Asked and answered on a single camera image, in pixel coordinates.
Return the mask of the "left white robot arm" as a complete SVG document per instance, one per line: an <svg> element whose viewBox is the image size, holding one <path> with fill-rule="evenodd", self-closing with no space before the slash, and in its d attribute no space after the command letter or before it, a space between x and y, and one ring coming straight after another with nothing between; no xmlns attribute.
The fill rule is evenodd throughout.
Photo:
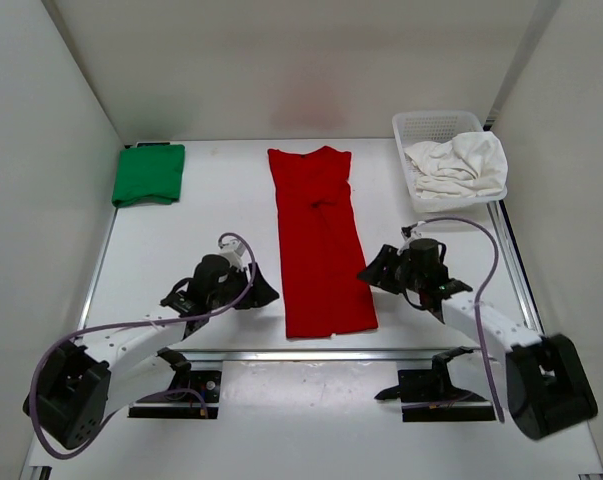
<svg viewBox="0 0 603 480"><path fill-rule="evenodd" d="M166 314L86 328L52 346L35 368L23 404L38 437L66 452L87 446L121 408L147 397L196 395L176 344L228 310L263 308L280 297L255 262L238 253L204 256L160 300Z"/></svg>

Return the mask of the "green t shirt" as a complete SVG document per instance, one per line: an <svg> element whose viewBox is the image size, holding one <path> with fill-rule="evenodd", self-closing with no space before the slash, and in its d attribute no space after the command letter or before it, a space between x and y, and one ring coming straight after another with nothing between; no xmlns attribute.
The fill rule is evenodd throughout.
<svg viewBox="0 0 603 480"><path fill-rule="evenodd" d="M170 205L181 197L185 146L150 145L119 154L111 203L125 208L141 203Z"/></svg>

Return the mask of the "red t shirt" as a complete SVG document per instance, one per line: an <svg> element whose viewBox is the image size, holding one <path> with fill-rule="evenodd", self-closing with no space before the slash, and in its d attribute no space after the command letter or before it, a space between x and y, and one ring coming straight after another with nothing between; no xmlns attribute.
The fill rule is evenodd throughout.
<svg viewBox="0 0 603 480"><path fill-rule="evenodd" d="M352 154L268 151L275 188L286 337L329 338L378 328L351 203Z"/></svg>

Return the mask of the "white t shirt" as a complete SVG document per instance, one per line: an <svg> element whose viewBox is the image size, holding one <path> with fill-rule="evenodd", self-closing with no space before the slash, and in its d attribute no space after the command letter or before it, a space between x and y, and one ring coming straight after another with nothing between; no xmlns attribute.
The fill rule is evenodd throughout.
<svg viewBox="0 0 603 480"><path fill-rule="evenodd" d="M418 170L416 193L423 199L476 198L501 193L508 163L492 132L465 132L450 141L422 141L404 148Z"/></svg>

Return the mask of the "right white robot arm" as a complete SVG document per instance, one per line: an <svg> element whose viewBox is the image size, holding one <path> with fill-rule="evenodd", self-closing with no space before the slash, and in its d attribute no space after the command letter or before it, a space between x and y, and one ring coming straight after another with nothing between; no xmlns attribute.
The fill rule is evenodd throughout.
<svg viewBox="0 0 603 480"><path fill-rule="evenodd" d="M507 411L519 430L540 440L598 414L598 405L573 342L545 336L478 300L473 289L450 277L446 247L434 239L381 248L358 274L384 292L419 297L416 309L474 341L436 354L427 370L376 395L399 399L423 412L472 396Z"/></svg>

